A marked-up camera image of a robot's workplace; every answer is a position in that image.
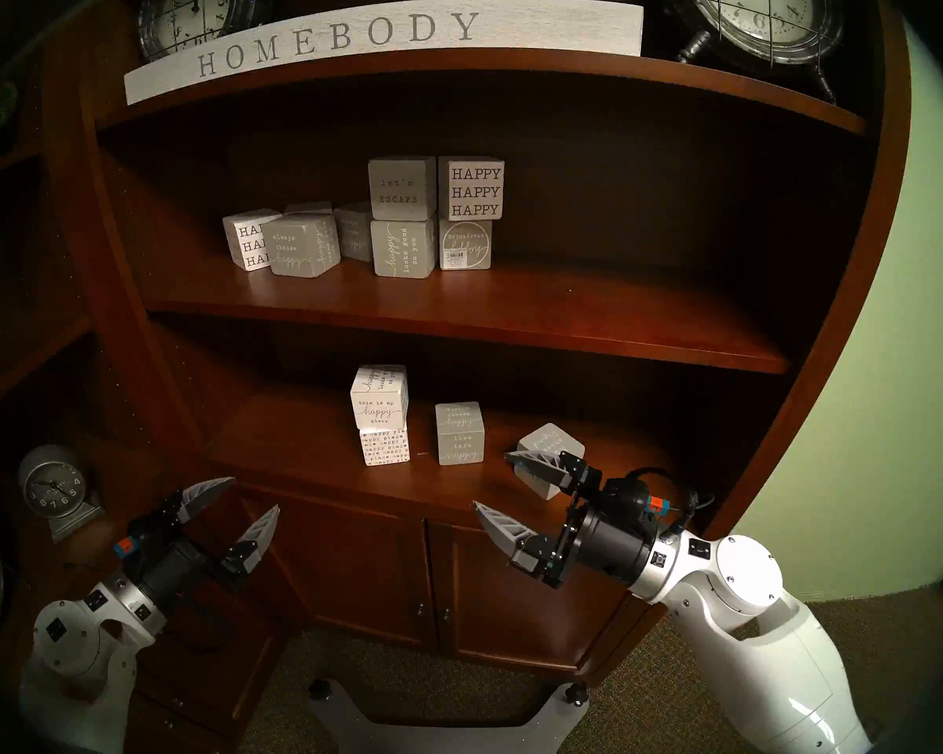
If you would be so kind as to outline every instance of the white wooden block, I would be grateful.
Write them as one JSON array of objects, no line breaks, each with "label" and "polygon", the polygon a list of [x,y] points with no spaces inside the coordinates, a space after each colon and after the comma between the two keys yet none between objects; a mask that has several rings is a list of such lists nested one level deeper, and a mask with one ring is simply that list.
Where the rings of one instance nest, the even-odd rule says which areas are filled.
[{"label": "white wooden block", "polygon": [[436,219],[371,221],[374,271],[382,278],[428,278],[436,267]]},{"label": "white wooden block", "polygon": [[441,218],[495,221],[503,217],[506,162],[488,156],[441,156],[437,167]]},{"label": "white wooden block", "polygon": [[269,255],[265,248],[262,225],[281,216],[275,210],[263,208],[247,213],[224,216],[223,230],[227,235],[230,257],[240,269],[253,271],[269,266]]},{"label": "white wooden block", "polygon": [[367,467],[408,461],[408,424],[402,429],[361,429],[360,446]]},{"label": "white wooden block", "polygon": [[374,253],[370,244],[370,223],[374,216],[370,202],[353,202],[337,207],[336,228],[339,230],[339,251],[351,259],[372,262]]},{"label": "white wooden block", "polygon": [[493,222],[440,220],[440,269],[489,269]]},{"label": "white wooden block", "polygon": [[441,465],[474,465],[486,459],[486,424],[477,402],[436,406],[436,449]]},{"label": "white wooden block", "polygon": [[350,389],[357,429],[402,429],[408,414],[408,379],[402,365],[364,365]]},{"label": "white wooden block", "polygon": [[339,263],[339,235],[331,213],[291,213],[262,225],[275,275],[317,278]]},{"label": "white wooden block", "polygon": [[[555,424],[545,424],[535,429],[531,434],[524,435],[517,443],[518,451],[547,451],[548,454],[559,454],[569,451],[574,456],[583,457],[583,443],[569,432],[560,429]],[[559,494],[560,489],[548,481],[542,481],[524,470],[523,465],[514,465],[514,475],[529,487],[543,500],[550,500]]]},{"label": "white wooden block", "polygon": [[371,159],[370,204],[378,221],[425,221],[436,212],[436,156]]},{"label": "white wooden block", "polygon": [[332,203],[297,202],[286,205],[286,209],[283,210],[283,215],[290,215],[291,213],[328,213],[328,215],[332,215]]}]

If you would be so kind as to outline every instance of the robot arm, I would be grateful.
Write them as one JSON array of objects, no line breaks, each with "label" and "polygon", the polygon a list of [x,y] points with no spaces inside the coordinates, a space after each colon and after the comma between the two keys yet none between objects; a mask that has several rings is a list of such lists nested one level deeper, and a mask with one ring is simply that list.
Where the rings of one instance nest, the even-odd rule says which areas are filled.
[{"label": "robot arm", "polygon": [[[670,478],[664,470],[635,470],[601,490],[600,470],[567,452],[516,452],[507,459],[573,497],[558,538],[475,503],[484,529],[514,567],[558,588],[578,561],[642,600],[665,603],[727,718],[758,750],[870,748],[834,643],[809,608],[782,588],[778,563],[759,542],[737,535],[709,542],[686,530],[699,506],[690,490],[683,516],[662,527],[656,516],[670,504],[651,497],[642,476]],[[738,641],[730,634],[754,618],[758,636]]]},{"label": "robot arm", "polygon": [[[241,536],[222,560],[189,540],[183,525],[234,479],[197,483],[130,523],[116,544],[123,567],[83,600],[56,600],[39,613],[34,649],[21,677],[22,714],[39,734],[70,746],[123,751],[137,652],[152,646],[168,616],[206,580],[236,591],[272,542],[278,506]],[[114,621],[121,634],[103,623]]]}]

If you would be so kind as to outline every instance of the silver clock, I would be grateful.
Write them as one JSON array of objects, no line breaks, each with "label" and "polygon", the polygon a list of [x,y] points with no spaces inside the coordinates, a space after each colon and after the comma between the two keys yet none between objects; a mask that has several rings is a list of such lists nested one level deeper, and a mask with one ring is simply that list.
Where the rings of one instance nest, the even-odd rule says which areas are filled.
[{"label": "silver clock", "polygon": [[146,61],[269,20],[272,0],[143,0],[139,47]]},{"label": "silver clock", "polygon": [[820,62],[842,40],[842,0],[670,0],[692,30],[678,61],[703,50],[751,71],[804,70],[834,100]]},{"label": "silver clock", "polygon": [[28,507],[49,520],[54,543],[105,512],[87,488],[80,457],[62,445],[31,450],[18,467],[18,484]]}]

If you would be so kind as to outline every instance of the barcode sticker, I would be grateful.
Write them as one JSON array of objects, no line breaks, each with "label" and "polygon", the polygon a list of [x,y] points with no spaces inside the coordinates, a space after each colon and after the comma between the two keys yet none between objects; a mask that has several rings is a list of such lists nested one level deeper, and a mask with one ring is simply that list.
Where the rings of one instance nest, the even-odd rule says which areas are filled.
[{"label": "barcode sticker", "polygon": [[441,266],[443,269],[465,269],[468,266],[468,249],[445,248]]}]

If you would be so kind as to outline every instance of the green wall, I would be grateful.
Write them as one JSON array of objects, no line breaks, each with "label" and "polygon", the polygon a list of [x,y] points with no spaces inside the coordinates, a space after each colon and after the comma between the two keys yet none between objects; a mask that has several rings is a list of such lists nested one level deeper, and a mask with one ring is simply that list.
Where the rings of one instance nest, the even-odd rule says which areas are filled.
[{"label": "green wall", "polygon": [[909,32],[911,142],[876,280],[831,379],[737,525],[806,600],[943,576],[943,73]]}]

